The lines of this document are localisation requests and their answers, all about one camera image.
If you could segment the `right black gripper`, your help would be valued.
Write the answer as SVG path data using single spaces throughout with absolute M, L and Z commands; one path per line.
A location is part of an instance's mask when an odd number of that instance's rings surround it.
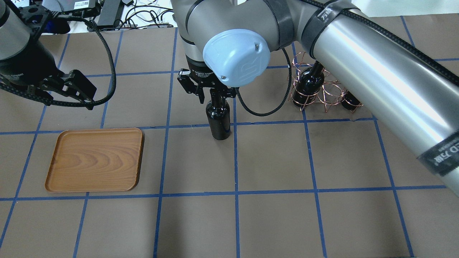
M 236 98 L 237 96 L 236 88 L 224 85 L 206 65 L 190 65 L 189 69 L 180 69 L 178 82 L 188 94 L 198 96 L 200 104 L 203 104 L 205 100 L 204 88 L 217 89 L 223 99 Z

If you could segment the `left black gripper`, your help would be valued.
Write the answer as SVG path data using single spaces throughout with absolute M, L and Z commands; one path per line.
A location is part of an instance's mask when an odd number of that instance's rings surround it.
M 46 106 L 85 107 L 92 110 L 97 104 L 94 96 L 97 88 L 79 70 L 71 70 L 68 74 L 48 76 L 38 83 L 21 86 L 13 83 L 5 75 L 1 75 L 1 89 L 14 95 L 43 103 Z M 56 101 L 51 92 L 63 97 L 71 97 L 76 102 Z

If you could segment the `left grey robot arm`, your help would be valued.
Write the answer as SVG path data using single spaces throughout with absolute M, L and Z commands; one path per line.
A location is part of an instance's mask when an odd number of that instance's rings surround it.
M 46 106 L 85 107 L 105 103 L 111 94 L 95 101 L 97 88 L 79 70 L 62 72 L 39 41 L 43 33 L 66 34 L 67 21 L 82 18 L 52 11 L 42 5 L 17 7 L 1 1 L 1 89 Z

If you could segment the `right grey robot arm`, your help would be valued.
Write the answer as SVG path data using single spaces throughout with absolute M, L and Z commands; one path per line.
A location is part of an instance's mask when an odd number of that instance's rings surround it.
M 251 83 L 293 41 L 458 194 L 458 76 L 360 16 L 350 1 L 173 0 L 180 35 L 228 87 Z

